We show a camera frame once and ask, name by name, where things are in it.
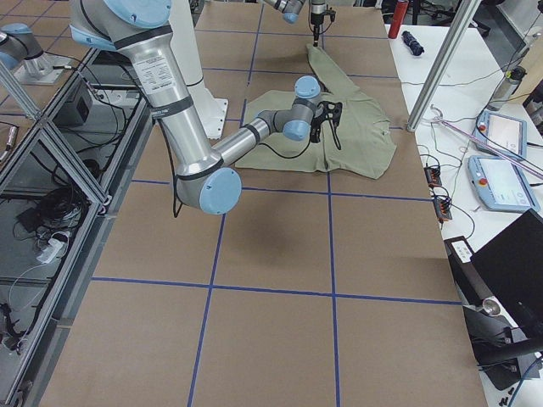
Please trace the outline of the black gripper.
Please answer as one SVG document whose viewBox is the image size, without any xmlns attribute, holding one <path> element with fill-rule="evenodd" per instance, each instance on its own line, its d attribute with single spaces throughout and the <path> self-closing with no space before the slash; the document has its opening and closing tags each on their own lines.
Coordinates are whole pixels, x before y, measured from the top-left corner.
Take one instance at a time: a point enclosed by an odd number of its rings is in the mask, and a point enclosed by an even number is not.
<svg viewBox="0 0 543 407">
<path fill-rule="evenodd" d="M 321 141 L 322 124 L 325 121 L 328 121 L 328 124 L 330 126 L 335 147 L 337 149 L 341 149 L 342 144 L 337 133 L 338 125 L 332 119 L 329 119 L 328 109 L 323 109 L 320 114 L 316 114 L 313 117 L 310 129 L 310 142 L 319 143 Z"/>
<path fill-rule="evenodd" d="M 324 21 L 325 6 L 311 5 L 310 6 L 310 25 L 313 30 L 313 47 L 319 45 L 320 28 Z"/>
</svg>

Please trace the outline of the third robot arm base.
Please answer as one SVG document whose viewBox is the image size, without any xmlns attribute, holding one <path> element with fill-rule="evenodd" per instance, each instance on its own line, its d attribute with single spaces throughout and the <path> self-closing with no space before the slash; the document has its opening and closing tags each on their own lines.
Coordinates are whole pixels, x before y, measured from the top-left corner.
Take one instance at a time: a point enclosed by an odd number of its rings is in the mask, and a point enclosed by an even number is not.
<svg viewBox="0 0 543 407">
<path fill-rule="evenodd" d="M 65 70 L 70 70 L 71 58 L 49 55 L 35 38 L 31 28 L 23 23 L 1 27 L 1 62 L 26 85 L 52 85 Z"/>
</svg>

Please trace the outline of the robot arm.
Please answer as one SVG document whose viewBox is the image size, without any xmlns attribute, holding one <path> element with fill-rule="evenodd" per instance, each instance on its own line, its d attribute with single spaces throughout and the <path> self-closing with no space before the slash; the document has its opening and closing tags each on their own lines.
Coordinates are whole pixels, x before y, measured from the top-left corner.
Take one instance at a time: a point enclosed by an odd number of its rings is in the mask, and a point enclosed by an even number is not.
<svg viewBox="0 0 543 407">
<path fill-rule="evenodd" d="M 305 5 L 305 0 L 264 0 L 263 3 L 279 11 L 286 22 L 293 24 L 298 20 L 299 14 Z M 323 33 L 322 28 L 327 16 L 330 18 L 330 23 L 333 23 L 335 11 L 327 5 L 326 1 L 309 1 L 309 27 L 313 35 L 312 45 L 314 47 L 319 45 L 319 40 Z"/>
<path fill-rule="evenodd" d="M 290 109 L 264 110 L 216 145 L 209 143 L 193 97 L 171 49 L 171 1 L 72 1 L 73 39 L 88 47 L 127 57 L 179 165 L 172 178 L 182 204 L 222 215 L 238 202 L 242 182 L 231 165 L 273 133 L 293 141 L 319 142 L 323 122 L 337 129 L 341 103 L 322 99 L 317 79 L 306 75 L 294 85 Z"/>
</svg>

